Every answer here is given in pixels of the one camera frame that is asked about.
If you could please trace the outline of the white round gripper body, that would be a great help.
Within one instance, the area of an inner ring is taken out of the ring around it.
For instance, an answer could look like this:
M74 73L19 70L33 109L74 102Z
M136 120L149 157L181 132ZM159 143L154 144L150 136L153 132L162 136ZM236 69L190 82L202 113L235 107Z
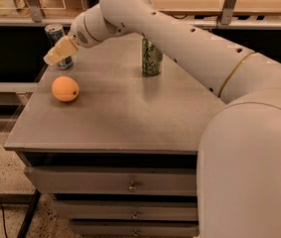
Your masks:
M84 48L92 48L110 38L122 37L127 32L103 18L99 5L80 13L71 23L69 35Z

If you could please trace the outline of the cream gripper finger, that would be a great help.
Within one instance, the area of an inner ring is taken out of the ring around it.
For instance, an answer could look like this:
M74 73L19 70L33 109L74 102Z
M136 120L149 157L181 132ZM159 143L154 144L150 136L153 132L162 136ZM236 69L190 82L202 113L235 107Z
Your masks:
M63 36L44 56L44 61L48 65L53 65L64 60L78 51L78 44L73 37Z

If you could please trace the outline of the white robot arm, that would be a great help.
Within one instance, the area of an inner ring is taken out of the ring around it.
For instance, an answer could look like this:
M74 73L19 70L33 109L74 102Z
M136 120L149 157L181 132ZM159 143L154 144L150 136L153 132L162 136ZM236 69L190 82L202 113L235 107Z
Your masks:
M151 41L219 106L199 142L200 238L281 238L281 63L167 16L150 0L99 0L45 61L129 33Z

